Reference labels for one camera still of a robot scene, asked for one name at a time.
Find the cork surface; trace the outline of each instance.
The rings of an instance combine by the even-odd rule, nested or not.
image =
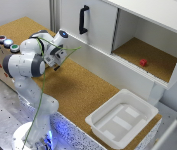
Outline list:
[[[1,26],[0,35],[6,35],[15,44],[20,44],[31,34],[43,29],[46,28],[24,17]],[[43,76],[33,78],[33,80],[42,87]],[[70,59],[67,59],[57,71],[52,68],[46,69],[44,93],[59,101],[58,111],[110,150],[110,147],[92,133],[90,126],[85,122],[85,118],[117,92],[119,89]],[[125,150],[133,150],[160,119],[161,116],[157,115]]]
[[[169,82],[177,58],[171,56],[137,38],[133,38],[115,51],[116,55],[139,66],[156,77]],[[142,67],[139,62],[141,59],[147,60],[147,65]]]

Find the brown countertop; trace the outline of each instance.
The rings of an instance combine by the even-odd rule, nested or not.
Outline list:
[[[32,33],[41,29],[46,28],[24,17],[0,26],[0,35],[6,35],[15,44],[20,44]],[[34,81],[40,87],[42,86],[42,80],[43,76],[34,78]],[[54,71],[52,68],[46,69],[44,89],[44,93],[53,96],[59,101],[60,113],[107,149],[111,149],[92,133],[90,126],[85,122],[85,118],[115,95],[119,89],[70,59],[67,59],[57,71]],[[160,119],[161,115],[158,114],[125,150],[133,150]]]

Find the white plastic bin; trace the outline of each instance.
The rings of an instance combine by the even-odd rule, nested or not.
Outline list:
[[[124,149],[157,113],[157,108],[123,89],[85,120],[110,147]]]

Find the small red block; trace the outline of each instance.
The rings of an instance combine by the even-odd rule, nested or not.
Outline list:
[[[146,66],[146,64],[147,64],[147,60],[146,60],[146,59],[141,59],[141,60],[140,60],[140,65],[141,65],[141,66],[144,67],[144,66]]]

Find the door handle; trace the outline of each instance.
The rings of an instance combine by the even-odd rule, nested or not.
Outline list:
[[[84,34],[86,32],[88,32],[88,30],[86,28],[84,28],[84,12],[89,10],[89,7],[84,5],[84,8],[82,8],[80,10],[80,24],[79,24],[79,31],[80,34]]]

